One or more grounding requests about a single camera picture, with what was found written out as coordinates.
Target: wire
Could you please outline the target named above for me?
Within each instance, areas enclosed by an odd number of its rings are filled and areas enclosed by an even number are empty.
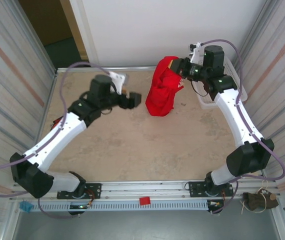
[[[117,88],[116,88],[116,85],[114,84],[114,82],[111,82],[110,85],[112,86],[114,92],[117,93]]]
[[[248,131],[251,133],[252,137],[264,148],[266,149],[266,151],[268,153],[270,153],[271,156],[273,156],[277,162],[280,164],[281,168],[282,168],[282,174],[278,177],[264,177],[264,176],[255,176],[255,175],[251,175],[251,174],[244,174],[242,176],[239,176],[239,177],[236,177],[234,179],[234,181],[236,180],[239,180],[240,178],[242,177],[250,177],[250,178],[255,178],[255,179],[261,179],[261,180],[270,180],[270,181],[276,181],[276,180],[280,180],[280,179],[283,179],[285,177],[285,164],[283,163],[283,161],[272,151],[269,149],[269,147],[267,147],[256,135],[255,133],[253,132],[253,130],[251,129],[251,127],[249,126],[247,120],[245,119],[245,116],[243,115],[243,112],[241,110],[241,107],[239,105],[239,102],[240,102],[240,98],[241,98],[241,95],[242,95],[242,92],[243,92],[243,61],[242,61],[242,58],[240,56],[240,53],[238,51],[238,49],[236,48],[236,46],[231,43],[230,41],[228,40],[225,40],[225,39],[215,39],[215,40],[210,40],[210,41],[206,41],[206,42],[203,42],[201,43],[200,45],[203,46],[203,45],[206,45],[206,44],[211,44],[211,43],[216,43],[216,42],[223,42],[223,43],[227,43],[229,44],[230,46],[232,46],[232,48],[235,50],[236,54],[237,54],[237,57],[238,57],[238,60],[239,60],[239,79],[240,79],[240,83],[239,83],[239,93],[237,95],[237,98],[236,98],[236,108],[237,108],[237,111],[243,121],[243,123],[245,124],[246,128],[248,129]]]
[[[45,214],[47,217],[50,217],[50,218],[52,218],[52,219],[73,219],[73,218],[77,217],[77,215],[58,216],[58,215],[52,215],[52,214],[50,214],[50,213],[48,213],[48,212],[45,212],[44,209],[43,209],[42,206],[41,206],[41,199],[40,199],[40,198],[38,198],[38,208],[39,208],[39,210],[40,210],[43,214]]]
[[[112,108],[109,108],[109,111],[108,111],[108,112],[102,112],[102,111],[101,111],[101,114],[102,114],[102,115],[108,115],[108,114],[111,114],[112,111],[113,111],[113,109],[112,109]]]
[[[186,185],[189,184],[189,181],[185,183],[185,185],[183,186],[183,188],[187,191],[189,191],[190,189],[186,189]]]
[[[90,196],[90,195],[92,196],[92,198],[91,198],[90,201],[88,202],[88,205],[91,206],[92,203],[93,203],[93,201],[94,201],[94,199],[95,199],[95,194],[94,194],[94,192],[93,192],[92,190],[90,190],[90,189],[86,189],[85,192],[88,194],[88,196]]]
[[[62,78],[61,78],[61,83],[60,83],[60,87],[59,87],[59,97],[62,101],[62,104],[63,104],[63,117],[62,117],[62,120],[61,120],[61,124],[60,124],[60,127],[57,128],[56,132],[53,134],[53,136],[48,140],[46,141],[42,146],[40,146],[36,151],[35,153],[32,153],[28,156],[25,156],[24,158],[20,159],[20,160],[17,160],[17,161],[14,161],[14,162],[11,162],[11,163],[6,163],[6,164],[3,164],[3,165],[0,165],[0,169],[5,169],[5,168],[9,168],[11,166],[14,166],[14,165],[17,165],[17,164],[21,164],[22,162],[32,158],[33,156],[35,156],[37,153],[39,153],[42,149],[44,149],[52,140],[54,140],[54,138],[59,134],[59,132],[64,128],[64,124],[65,124],[65,121],[66,121],[66,117],[67,117],[67,105],[66,105],[66,101],[65,101],[65,98],[63,96],[63,86],[64,86],[64,82],[66,80],[66,77],[67,77],[67,73],[72,69],[72,68],[75,68],[75,67],[78,67],[78,66],[81,66],[81,65],[86,65],[86,66],[92,66],[92,67],[95,67],[95,68],[98,68],[100,69],[101,71],[103,71],[104,73],[106,73],[107,75],[109,75],[109,71],[107,71],[106,69],[103,69],[101,66],[98,66],[94,63],[89,63],[89,62],[85,62],[85,61],[79,61],[79,62],[75,62],[73,64],[71,64],[67,69],[66,71],[64,72]],[[16,196],[20,196],[20,195],[23,195],[23,194],[26,194],[27,192],[26,191],[21,191],[21,192],[17,192],[17,193],[14,193],[14,194],[8,194],[8,195],[1,195],[0,194],[0,198],[12,198],[12,197],[16,197]]]
[[[265,195],[263,195],[261,192],[260,192],[260,194],[263,196],[263,199],[264,199],[264,209],[261,210],[261,211],[251,211],[250,209],[248,209],[245,206],[245,201],[240,201],[241,204],[242,204],[241,215],[243,215],[244,208],[247,209],[249,212],[252,212],[254,214],[261,214],[262,212],[264,212],[266,210],[266,208],[267,208],[267,199],[266,199]]]
[[[265,181],[265,180],[262,180],[262,182],[261,182],[261,188],[258,189],[257,193],[258,193],[261,189],[264,188],[264,181]]]
[[[13,194],[0,194],[0,198],[13,198],[27,193],[28,193],[27,191],[19,191]]]
[[[226,208],[231,202],[232,200],[234,199],[234,197],[236,196],[236,193],[237,193],[237,190],[238,190],[238,186],[239,186],[239,183],[238,181],[236,181],[236,188],[233,192],[233,195],[231,196],[231,198],[219,209],[215,210],[215,211],[210,211],[212,214],[216,214],[216,213],[219,213],[221,210],[223,210],[224,208]]]
[[[193,82],[191,81],[190,83],[191,83],[192,89],[196,92],[196,94],[198,94],[198,95],[201,96],[201,97],[206,97],[206,96],[208,95],[208,92],[206,93],[206,95],[201,95],[201,94],[200,94],[199,92],[197,92],[196,89],[194,88]]]
[[[226,192],[225,192],[225,189],[221,190],[221,195],[222,195],[222,201],[225,202],[225,200],[226,200]]]

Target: doorway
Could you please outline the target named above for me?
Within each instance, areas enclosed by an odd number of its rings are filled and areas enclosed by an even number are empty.
[[[18,1],[56,69],[88,62],[69,0]]]

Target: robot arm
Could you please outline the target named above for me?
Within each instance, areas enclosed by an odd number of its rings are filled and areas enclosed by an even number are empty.
[[[205,91],[225,116],[236,146],[236,150],[228,155],[226,163],[221,168],[209,172],[205,178],[206,191],[215,195],[224,186],[227,187],[226,184],[235,177],[264,169],[271,155],[252,137],[237,111],[236,99],[239,92],[233,78],[224,74],[225,53],[222,47],[216,45],[205,47],[202,65],[194,63],[199,51],[191,50],[194,52],[191,60],[189,58],[174,59],[168,67],[182,78],[203,83]],[[238,104],[255,135],[273,150],[273,141],[264,139],[255,128],[242,102],[239,101]]]
[[[59,123],[23,155],[15,153],[11,156],[12,163],[33,155],[28,160],[11,166],[14,181],[35,198],[41,198],[49,191],[67,191],[73,192],[75,197],[82,196],[86,181],[81,176],[75,172],[49,172],[48,169],[57,155],[99,118],[102,111],[111,110],[115,106],[133,109],[141,103],[141,94],[130,92],[127,98],[123,89],[126,82],[127,76],[124,74],[110,72],[109,76],[97,75],[91,81],[89,91],[84,92],[68,108],[63,126]]]

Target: red fabric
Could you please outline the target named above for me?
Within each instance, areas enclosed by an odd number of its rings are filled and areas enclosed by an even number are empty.
[[[184,88],[178,87],[181,77],[168,68],[169,63],[176,56],[165,56],[157,65],[151,87],[146,99],[146,107],[152,116],[164,117],[174,109],[176,93]]]
[[[139,198],[140,205],[149,205],[151,204],[151,198],[149,196]]]

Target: small red cube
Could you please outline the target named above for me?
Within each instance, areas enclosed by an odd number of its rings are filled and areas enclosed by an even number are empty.
[[[149,196],[139,198],[140,205],[149,205],[151,204],[151,198]]]

